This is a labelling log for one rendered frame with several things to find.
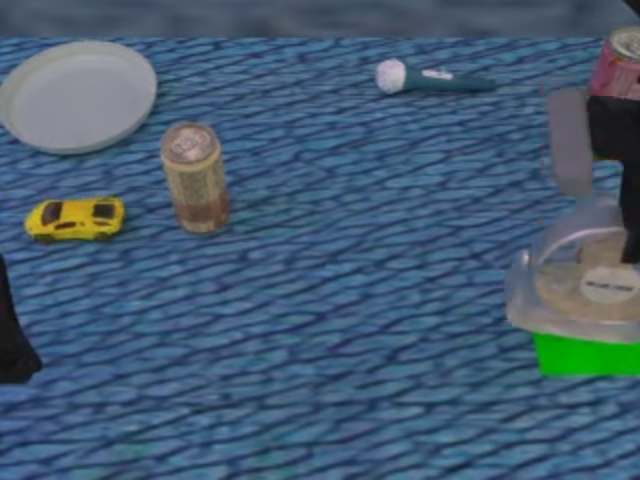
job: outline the gray gripper finger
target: gray gripper finger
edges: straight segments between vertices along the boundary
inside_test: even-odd
[[[565,195],[589,195],[593,151],[584,91],[566,88],[551,93],[547,98],[547,111],[554,181]]]

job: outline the blue tablecloth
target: blue tablecloth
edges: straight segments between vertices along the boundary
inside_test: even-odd
[[[0,72],[64,41],[1,40]],[[1,251],[46,364],[0,387],[1,479],[634,478],[638,382],[541,378],[503,308],[511,256],[569,205],[541,85],[585,83],[599,40],[118,41],[161,82],[132,137],[56,158],[0,135]],[[504,86],[383,97],[388,57]],[[223,144],[216,236],[170,206],[180,120]],[[129,209],[109,244],[22,231],[103,194]]]

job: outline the can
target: can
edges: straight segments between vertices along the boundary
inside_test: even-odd
[[[609,34],[589,94],[640,100],[640,27],[622,27]]]
[[[220,142],[198,123],[175,125],[163,135],[161,158],[180,226],[190,233],[209,233],[229,218]]]

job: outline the green box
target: green box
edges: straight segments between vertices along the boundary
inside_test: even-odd
[[[640,375],[640,343],[603,343],[533,334],[543,375]]]

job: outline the plate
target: plate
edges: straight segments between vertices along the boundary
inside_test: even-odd
[[[157,85],[149,61],[124,45],[60,45],[9,74],[0,87],[0,120],[14,137],[37,150],[96,151],[142,125]]]

